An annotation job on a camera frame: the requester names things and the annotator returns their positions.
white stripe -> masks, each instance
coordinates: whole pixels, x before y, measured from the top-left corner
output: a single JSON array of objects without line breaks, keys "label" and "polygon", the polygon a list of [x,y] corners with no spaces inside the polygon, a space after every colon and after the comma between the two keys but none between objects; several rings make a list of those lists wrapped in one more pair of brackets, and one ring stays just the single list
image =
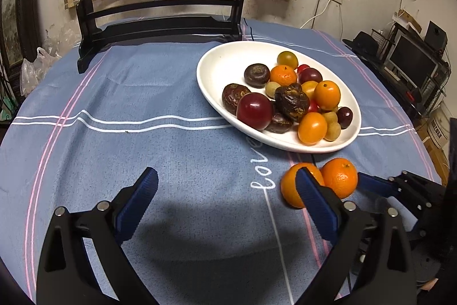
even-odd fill
[{"label": "white stripe", "polygon": [[348,57],[358,58],[356,55],[351,55],[351,54],[333,55],[333,54],[331,54],[329,52],[325,52],[325,51],[322,51],[322,50],[317,50],[316,48],[310,48],[310,47],[305,47],[303,45],[297,45],[297,44],[293,44],[293,43],[286,43],[286,42],[283,42],[283,41],[277,41],[276,39],[265,38],[265,37],[261,37],[260,35],[253,35],[253,37],[255,37],[257,39],[265,39],[266,41],[278,42],[278,43],[282,43],[282,44],[292,45],[292,46],[295,46],[295,47],[306,48],[307,50],[323,52],[323,53],[326,53],[327,55],[335,56],[335,57],[346,57],[346,56],[348,56]]},{"label": "white stripe", "polygon": [[276,228],[275,218],[273,216],[273,211],[271,210],[270,200],[268,199],[268,194],[266,192],[266,189],[263,189],[263,193],[265,195],[266,205],[268,206],[268,212],[270,213],[271,223],[273,224],[273,230],[275,231],[276,242],[278,243],[279,257],[281,259],[282,271],[284,272],[284,279],[286,280],[287,292],[289,293],[290,303],[293,305],[294,302],[293,302],[293,297],[292,297],[292,290],[291,290],[290,284],[289,284],[289,277],[287,276],[286,263],[284,262],[284,255],[282,253],[282,245],[279,240],[278,229]]},{"label": "white stripe", "polygon": [[357,136],[372,136],[372,135],[379,135],[379,136],[398,136],[398,135],[401,135],[405,132],[408,132],[408,131],[414,131],[414,128],[409,128],[409,129],[406,129],[402,132],[398,132],[398,133],[378,133],[378,132],[370,132],[370,133],[360,133],[358,134]]},{"label": "white stripe", "polygon": [[[89,128],[91,130],[94,130],[94,131],[97,131],[97,132],[105,132],[105,133],[122,133],[122,132],[139,133],[139,132],[152,131],[152,130],[155,130],[155,129],[158,129],[158,128],[169,128],[169,127],[180,128],[180,129],[188,130],[188,131],[212,130],[212,129],[218,129],[218,128],[232,127],[231,124],[207,125],[205,127],[185,127],[183,125],[168,123],[168,124],[154,125],[153,127],[142,128],[142,129],[139,129],[139,130],[132,130],[132,129],[106,130],[106,129],[102,129],[102,128],[93,127],[92,125],[87,124],[87,122],[84,119],[80,118],[80,117],[76,118],[76,120],[74,120],[71,123],[64,124],[63,127],[70,127],[71,125],[74,125],[76,123],[76,121],[82,122],[87,128]],[[32,124],[56,125],[56,123],[54,123],[54,122],[27,122],[27,123],[13,122],[13,123],[11,123],[11,125],[32,125]],[[62,123],[57,124],[57,127],[62,127]]]},{"label": "white stripe", "polygon": [[[187,122],[216,121],[219,119],[223,119],[221,116],[211,116],[211,117],[207,117],[207,118],[184,118],[183,116],[178,116],[178,115],[161,115],[161,116],[156,116],[154,118],[145,119],[144,121],[102,121],[101,119],[94,118],[91,114],[89,114],[87,111],[85,111],[83,109],[78,114],[68,118],[67,120],[72,120],[72,119],[78,117],[79,114],[81,114],[81,113],[86,114],[94,122],[103,123],[103,124],[143,124],[143,123],[148,123],[151,121],[157,121],[159,119],[167,119],[167,118],[180,119],[182,121],[187,121]],[[16,117],[16,119],[47,119],[47,118],[65,119],[65,117],[59,117],[57,115],[17,116]]]},{"label": "white stripe", "polygon": [[375,128],[375,127],[361,127],[361,130],[376,130],[376,131],[395,131],[403,127],[409,127],[410,124],[406,125],[399,125],[398,127],[395,128]]}]

red apple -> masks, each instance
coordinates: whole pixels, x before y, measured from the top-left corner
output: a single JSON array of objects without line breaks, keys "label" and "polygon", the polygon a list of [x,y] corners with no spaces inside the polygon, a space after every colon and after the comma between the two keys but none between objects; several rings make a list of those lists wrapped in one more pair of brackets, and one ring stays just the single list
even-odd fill
[{"label": "red apple", "polygon": [[273,105],[261,93],[247,93],[238,102],[236,117],[249,127],[262,131],[273,118]]},{"label": "red apple", "polygon": [[317,113],[319,111],[319,107],[317,106],[314,100],[309,101],[308,113]]},{"label": "red apple", "polygon": [[302,65],[300,65],[299,67],[296,68],[296,73],[297,73],[297,74],[300,74],[300,72],[301,72],[302,70],[305,70],[305,69],[308,69],[308,68],[309,68],[309,65],[307,65],[307,64],[302,64]]}]

painting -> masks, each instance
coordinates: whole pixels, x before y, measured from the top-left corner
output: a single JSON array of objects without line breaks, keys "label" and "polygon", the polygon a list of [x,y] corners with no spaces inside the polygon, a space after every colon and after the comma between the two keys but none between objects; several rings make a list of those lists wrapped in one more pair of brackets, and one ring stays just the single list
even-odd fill
[{"label": "painting", "polygon": [[1,0],[1,22],[9,66],[23,59],[17,31],[16,0]]}]

screw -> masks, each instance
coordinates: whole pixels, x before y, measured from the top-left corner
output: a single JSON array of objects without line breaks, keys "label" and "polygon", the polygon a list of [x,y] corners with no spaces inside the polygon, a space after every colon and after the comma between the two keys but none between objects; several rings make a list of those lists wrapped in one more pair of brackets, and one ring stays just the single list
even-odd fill
[{"label": "screw", "polygon": [[394,207],[389,207],[387,213],[392,217],[398,216],[398,211]]},{"label": "screw", "polygon": [[64,207],[57,207],[56,210],[54,211],[56,216],[62,216],[65,213],[65,208]]},{"label": "screw", "polygon": [[107,201],[101,201],[99,204],[97,204],[97,209],[99,211],[106,211],[110,206],[110,203]]},{"label": "screw", "polygon": [[351,202],[351,201],[344,202],[343,206],[348,211],[354,211],[357,208],[356,204],[354,202]]}]

white cable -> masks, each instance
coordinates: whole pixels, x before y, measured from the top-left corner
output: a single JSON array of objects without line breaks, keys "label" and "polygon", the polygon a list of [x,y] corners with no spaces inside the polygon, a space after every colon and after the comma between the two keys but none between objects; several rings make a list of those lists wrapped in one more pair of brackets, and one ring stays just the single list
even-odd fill
[{"label": "white cable", "polygon": [[302,26],[300,26],[300,29],[303,28],[303,26],[305,26],[308,22],[310,22],[312,19],[315,19],[317,16],[320,16],[321,14],[323,14],[325,12],[325,10],[327,9],[327,6],[328,4],[331,2],[331,0],[328,0],[327,4],[325,5],[325,8],[324,8],[324,11],[322,11],[320,14],[316,15],[316,16],[313,16],[312,18],[310,18],[307,22],[305,22]]}]

